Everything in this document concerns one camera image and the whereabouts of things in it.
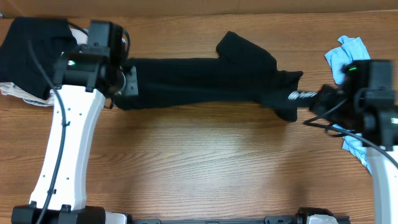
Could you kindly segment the black t-shirt with logo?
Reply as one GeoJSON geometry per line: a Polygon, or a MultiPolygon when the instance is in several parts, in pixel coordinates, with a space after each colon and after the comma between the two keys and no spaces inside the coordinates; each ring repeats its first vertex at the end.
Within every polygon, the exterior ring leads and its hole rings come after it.
{"type": "Polygon", "coordinates": [[[122,110],[167,108],[216,101],[248,101],[274,110],[287,122],[308,108],[315,91],[300,91],[302,71],[277,68],[265,49],[227,32],[216,46],[218,58],[130,58],[124,71],[137,80],[136,96],[115,97],[122,110]]]}

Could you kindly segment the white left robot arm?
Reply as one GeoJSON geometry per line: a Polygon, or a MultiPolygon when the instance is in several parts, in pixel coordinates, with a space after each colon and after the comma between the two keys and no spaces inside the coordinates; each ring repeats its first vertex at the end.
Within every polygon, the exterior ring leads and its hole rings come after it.
{"type": "Polygon", "coordinates": [[[136,95],[137,77],[124,72],[130,38],[121,26],[91,21],[88,41],[65,52],[47,83],[55,93],[52,126],[40,177],[27,205],[13,208],[13,223],[122,223],[130,214],[87,205],[86,171],[95,126],[107,98],[136,95]]]}

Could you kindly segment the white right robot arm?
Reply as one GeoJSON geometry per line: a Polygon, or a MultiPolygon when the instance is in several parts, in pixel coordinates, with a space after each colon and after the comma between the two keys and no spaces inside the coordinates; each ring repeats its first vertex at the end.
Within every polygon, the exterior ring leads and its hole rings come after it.
{"type": "Polygon", "coordinates": [[[397,223],[397,105],[390,60],[355,60],[341,69],[337,88],[323,85],[307,126],[351,136],[366,148],[376,223],[397,223]]]}

